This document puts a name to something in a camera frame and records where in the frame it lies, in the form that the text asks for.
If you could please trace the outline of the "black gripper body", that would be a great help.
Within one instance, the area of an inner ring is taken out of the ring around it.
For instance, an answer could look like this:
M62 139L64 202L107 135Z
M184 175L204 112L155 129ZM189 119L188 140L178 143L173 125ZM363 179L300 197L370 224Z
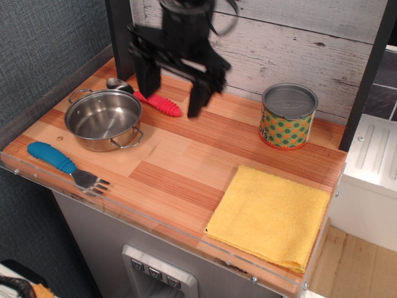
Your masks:
M211 80L215 92L222 92L225 73L231 65L211 47L208 36L212 25L213 4L163 4L160 28L138 24L129 26L130 54L154 60L190 81Z

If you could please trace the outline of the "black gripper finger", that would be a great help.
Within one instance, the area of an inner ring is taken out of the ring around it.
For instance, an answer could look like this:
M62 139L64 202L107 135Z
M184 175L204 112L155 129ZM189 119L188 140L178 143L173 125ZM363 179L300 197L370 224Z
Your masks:
M142 56L136 56L134 64L139 91L149 98L161 85L161 68L154 60Z
M192 81L188 118L197 117L201 108L206 106L216 91L216 84L211 80L196 79Z

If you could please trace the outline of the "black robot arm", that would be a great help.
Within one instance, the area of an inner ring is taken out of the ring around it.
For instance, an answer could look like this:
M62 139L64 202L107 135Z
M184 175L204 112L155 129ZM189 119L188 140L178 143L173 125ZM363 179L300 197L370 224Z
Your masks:
M231 65L212 48L208 40L215 32L212 24L214 1L160 1L161 28L137 24L129 26L129 52L138 87L150 97L160 85L160 72L168 70L188 79L190 92L188 117L197 117L214 93L226 84Z

